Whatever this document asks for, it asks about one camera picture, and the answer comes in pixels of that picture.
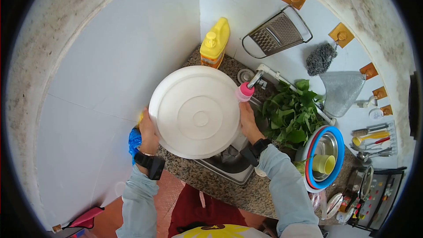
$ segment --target yellow cup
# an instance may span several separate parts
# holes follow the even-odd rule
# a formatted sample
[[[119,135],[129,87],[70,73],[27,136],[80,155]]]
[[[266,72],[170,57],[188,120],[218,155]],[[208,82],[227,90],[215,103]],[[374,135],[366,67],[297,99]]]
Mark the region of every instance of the yellow cup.
[[[315,155],[311,167],[313,171],[328,175],[335,168],[335,156]]]

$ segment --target vegetable leaves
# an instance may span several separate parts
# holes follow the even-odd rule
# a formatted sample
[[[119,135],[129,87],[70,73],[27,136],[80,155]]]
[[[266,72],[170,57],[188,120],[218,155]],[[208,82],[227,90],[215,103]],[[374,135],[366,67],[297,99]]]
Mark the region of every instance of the vegetable leaves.
[[[295,87],[297,91],[280,81],[276,86],[277,94],[267,98],[261,110],[263,117],[269,120],[269,128],[263,134],[292,149],[304,146],[311,134],[323,125],[314,106],[314,100],[321,97],[308,90],[308,80],[295,82]]]

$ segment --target light blue sleeve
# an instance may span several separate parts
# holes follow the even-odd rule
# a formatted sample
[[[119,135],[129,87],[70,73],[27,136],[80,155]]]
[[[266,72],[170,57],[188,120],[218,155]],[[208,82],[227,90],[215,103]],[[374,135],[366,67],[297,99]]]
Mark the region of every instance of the light blue sleeve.
[[[136,165],[132,167],[122,194],[124,224],[116,230],[119,238],[156,237],[157,212],[153,196],[158,190],[155,180],[141,173]]]
[[[292,223],[319,223],[303,178],[285,153],[269,145],[260,155],[257,168],[266,172],[271,180],[269,190],[279,218],[276,227],[278,236]]]

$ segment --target cheese grater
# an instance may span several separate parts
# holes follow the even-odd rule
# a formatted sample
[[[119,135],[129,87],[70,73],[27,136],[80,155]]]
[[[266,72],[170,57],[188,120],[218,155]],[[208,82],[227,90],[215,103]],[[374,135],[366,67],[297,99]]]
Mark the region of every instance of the cheese grater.
[[[310,38],[308,40],[304,41],[295,25],[284,13],[284,11],[289,7],[294,10],[294,12],[301,19],[302,23],[310,33]],[[249,36],[260,47],[264,53],[263,57],[256,57],[245,49],[244,39],[247,36]],[[301,43],[308,43],[312,38],[313,34],[311,33],[307,24],[305,24],[304,20],[298,14],[295,8],[293,8],[291,5],[288,5],[284,7],[279,13],[248,33],[244,38],[242,38],[241,43],[242,47],[249,55],[257,59],[262,59]]]

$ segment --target metal faucet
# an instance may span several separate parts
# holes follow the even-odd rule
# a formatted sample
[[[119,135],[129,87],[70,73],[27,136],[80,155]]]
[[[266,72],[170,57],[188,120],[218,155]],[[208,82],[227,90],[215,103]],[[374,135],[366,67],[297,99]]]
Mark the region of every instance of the metal faucet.
[[[267,86],[267,82],[262,80],[264,71],[263,70],[258,70],[256,72],[256,75],[251,79],[251,81],[247,84],[247,87],[249,89],[251,89],[252,87],[254,87],[256,84],[259,84],[262,89],[266,89]]]

